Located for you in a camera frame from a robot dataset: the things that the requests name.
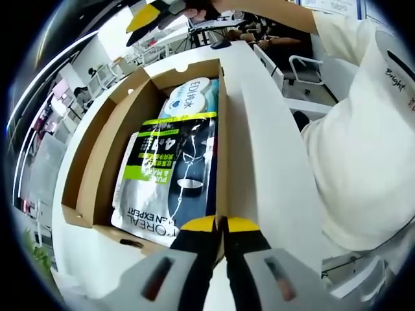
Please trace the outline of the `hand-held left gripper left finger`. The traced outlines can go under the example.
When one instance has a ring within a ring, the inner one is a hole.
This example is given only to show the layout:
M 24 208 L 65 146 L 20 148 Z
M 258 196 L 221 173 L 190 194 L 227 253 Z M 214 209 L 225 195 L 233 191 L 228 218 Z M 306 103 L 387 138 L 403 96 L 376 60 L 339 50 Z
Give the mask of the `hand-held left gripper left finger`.
M 169 248 L 127 269 L 97 304 L 101 310 L 202 310 L 221 236 L 214 216 L 187 222 Z

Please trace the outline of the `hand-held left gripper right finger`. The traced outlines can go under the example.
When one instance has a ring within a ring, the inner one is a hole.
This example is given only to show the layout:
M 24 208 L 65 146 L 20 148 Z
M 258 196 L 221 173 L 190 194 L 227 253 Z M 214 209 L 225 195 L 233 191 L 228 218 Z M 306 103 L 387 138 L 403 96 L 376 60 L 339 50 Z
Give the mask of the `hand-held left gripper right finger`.
M 227 276 L 237 310 L 336 310 L 319 274 L 272 248 L 252 221 L 223 219 Z

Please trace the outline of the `person's right hand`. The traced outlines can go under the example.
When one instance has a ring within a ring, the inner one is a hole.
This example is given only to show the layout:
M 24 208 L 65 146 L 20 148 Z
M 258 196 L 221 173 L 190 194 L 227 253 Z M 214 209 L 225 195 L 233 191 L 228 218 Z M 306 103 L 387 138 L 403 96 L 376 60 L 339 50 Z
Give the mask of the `person's right hand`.
M 196 13 L 196 12 L 186 12 L 184 11 L 184 15 L 188 18 L 194 18 L 198 20 L 215 20 L 217 19 L 223 12 L 227 10 L 231 10 L 237 8 L 238 1 L 232 0 L 212 0 L 215 1 L 215 7 L 220 12 L 219 15 L 206 15 L 204 12 Z

